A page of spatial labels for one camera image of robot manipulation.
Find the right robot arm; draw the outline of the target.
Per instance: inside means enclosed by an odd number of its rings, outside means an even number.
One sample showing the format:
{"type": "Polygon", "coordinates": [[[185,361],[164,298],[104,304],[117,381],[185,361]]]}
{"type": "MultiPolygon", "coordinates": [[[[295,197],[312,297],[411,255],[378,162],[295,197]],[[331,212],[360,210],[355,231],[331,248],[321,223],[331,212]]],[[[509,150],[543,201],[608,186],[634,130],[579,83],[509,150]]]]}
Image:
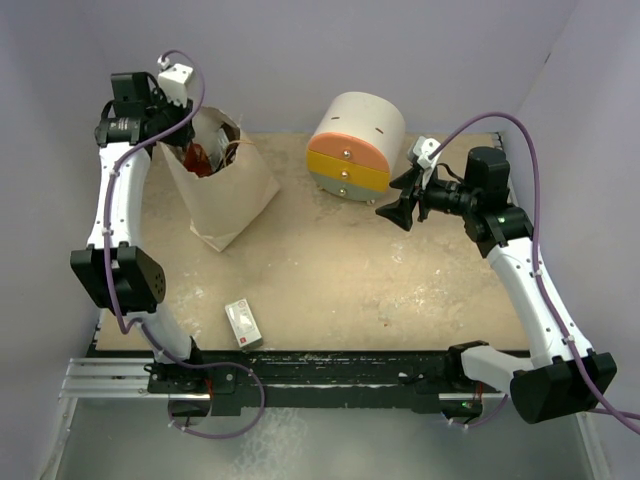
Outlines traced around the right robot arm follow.
{"type": "Polygon", "coordinates": [[[467,236],[505,287],[524,328],[529,355],[519,358],[484,341],[452,346],[445,380],[456,391],[482,382],[507,394],[529,424],[595,408],[617,373],[609,353],[598,353],[571,319],[533,243],[526,212],[509,200],[510,164],[494,147],[474,147],[463,177],[439,178],[439,142],[419,137],[408,171],[392,180],[399,198],[377,215],[405,231],[432,211],[463,219],[467,236]]]}

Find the white paper bag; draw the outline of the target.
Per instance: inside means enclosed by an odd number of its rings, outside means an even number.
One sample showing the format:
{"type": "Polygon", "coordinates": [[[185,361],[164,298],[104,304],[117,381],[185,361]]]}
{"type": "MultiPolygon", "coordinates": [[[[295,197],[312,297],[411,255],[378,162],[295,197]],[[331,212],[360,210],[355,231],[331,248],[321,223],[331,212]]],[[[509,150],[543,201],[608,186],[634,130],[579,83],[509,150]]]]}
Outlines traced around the white paper bag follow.
{"type": "Polygon", "coordinates": [[[191,231],[218,252],[228,247],[280,190],[256,144],[223,111],[201,108],[193,119],[193,141],[203,140],[223,125],[229,126],[241,140],[234,161],[212,176],[199,178],[188,172],[182,165],[186,151],[165,143],[157,147],[157,154],[169,167],[187,207],[191,231]]]}

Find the red chips bag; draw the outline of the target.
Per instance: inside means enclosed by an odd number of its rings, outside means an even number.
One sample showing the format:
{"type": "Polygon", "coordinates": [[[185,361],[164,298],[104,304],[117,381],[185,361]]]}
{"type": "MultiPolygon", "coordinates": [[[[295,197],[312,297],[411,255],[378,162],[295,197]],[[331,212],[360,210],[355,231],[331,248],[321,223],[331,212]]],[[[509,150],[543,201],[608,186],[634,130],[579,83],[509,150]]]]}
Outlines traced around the red chips bag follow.
{"type": "Polygon", "coordinates": [[[189,144],[182,165],[199,178],[212,176],[234,161],[240,140],[229,126],[218,127],[203,140],[189,144]]]}

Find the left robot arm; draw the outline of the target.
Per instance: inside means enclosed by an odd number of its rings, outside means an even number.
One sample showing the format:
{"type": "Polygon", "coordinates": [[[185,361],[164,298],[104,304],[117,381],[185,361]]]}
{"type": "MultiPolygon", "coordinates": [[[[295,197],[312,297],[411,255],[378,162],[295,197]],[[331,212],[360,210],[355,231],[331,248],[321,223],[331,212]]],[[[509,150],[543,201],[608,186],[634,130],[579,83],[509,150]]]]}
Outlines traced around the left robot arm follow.
{"type": "Polygon", "coordinates": [[[194,392],[211,384],[195,340],[165,303],[163,268],[143,249],[142,198],[154,146],[186,149],[199,106],[188,95],[194,75],[177,64],[158,75],[116,73],[94,131],[101,180],[96,216],[70,266],[96,306],[110,311],[124,335],[137,330],[153,350],[145,369],[154,386],[194,392]]]}

